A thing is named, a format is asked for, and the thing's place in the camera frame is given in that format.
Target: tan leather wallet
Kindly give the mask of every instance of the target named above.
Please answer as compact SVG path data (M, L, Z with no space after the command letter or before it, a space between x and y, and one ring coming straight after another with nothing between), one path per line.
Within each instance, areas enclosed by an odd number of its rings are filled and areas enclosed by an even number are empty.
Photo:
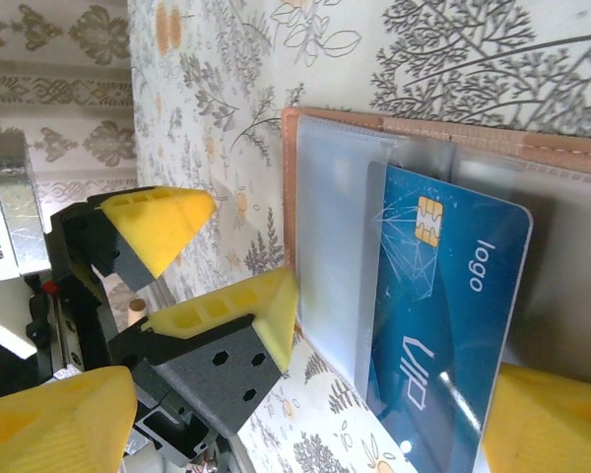
M437 121L289 107L283 110L283 195L286 263L296 261L297 124L301 115L315 116L399 135L452 141L468 148L525 160L533 170L561 172L563 177L591 180L591 139L503 130Z
M402 135L452 141L517 159L514 202L534 216L509 343L537 370L591 382L591 139L379 115L283 112L285 254L296 267L298 118L311 115Z

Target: leaf pattern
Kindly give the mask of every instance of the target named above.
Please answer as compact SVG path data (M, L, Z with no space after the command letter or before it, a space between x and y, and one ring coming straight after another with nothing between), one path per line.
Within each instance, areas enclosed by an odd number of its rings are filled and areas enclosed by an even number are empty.
M333 414L339 414L351 407L365 408L363 402L351 388L340 379L335 379L328 396L328 405Z
M195 87L199 114L212 115L213 125L224 131L230 131L236 125L234 113L237 107L230 105L224 99L224 80L219 69L205 62L202 66L194 54L181 54L180 65L184 74L184 84L189 89Z
M288 461L283 458L282 456L278 456L278 463L280 464L280 467L283 469L284 473L294 473L294 469L292 468L292 466L288 463Z
M181 113L181 107L177 106L173 109L173 112L170 114L170 119L168 120L168 134L166 136L172 142L174 142L176 138L174 132L181 128Z
M274 224L274 211L270 207L267 212L267 243L260 231L256 241L252 241L245 255L245 266L255 276L270 269L277 268L285 259L283 246L278 244L278 234Z
M293 89L287 89L285 106L293 106L299 103L303 94L304 83L299 83ZM244 138L250 145L258 149L260 157L265 161L267 168L272 163L268 141L271 140L272 136L280 136L280 109L276 106L275 99L276 95L273 86L264 89L259 94L258 101L253 107L254 116L251 124L234 138L230 146L232 151L236 142L240 138Z
M307 67L311 67L320 52L329 57L342 57L353 52L361 42L361 35L354 30L340 30L328 34L329 16L320 16L318 9L333 7L341 0L316 1L305 9L284 0L271 15L278 27L287 27L289 32L283 42L288 48L297 49L295 63L304 58Z
M326 362L322 360L322 357L320 357L317 353L314 353L306 363L306 369L304 370L304 384L307 384L312 377L328 371L329 369L328 365L326 365Z
M294 342L293 342L293 346L294 348L299 345L299 342L301 342L303 340L302 334L299 333L297 330L294 332Z
M205 18L217 26L217 49L224 70L249 95L272 47L264 15L244 18L233 0L205 0Z

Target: floral wallpaper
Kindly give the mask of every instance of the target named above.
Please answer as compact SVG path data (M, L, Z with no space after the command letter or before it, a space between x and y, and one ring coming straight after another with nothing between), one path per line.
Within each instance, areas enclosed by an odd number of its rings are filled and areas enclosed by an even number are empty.
M13 130L27 137L47 229L73 202L137 185L126 5L0 1L0 132ZM126 324L132 295L106 286Z
M591 0L128 3L139 181L218 208L165 273L180 301L284 263L286 105L591 136ZM304 340L241 438L259 471L413 471Z

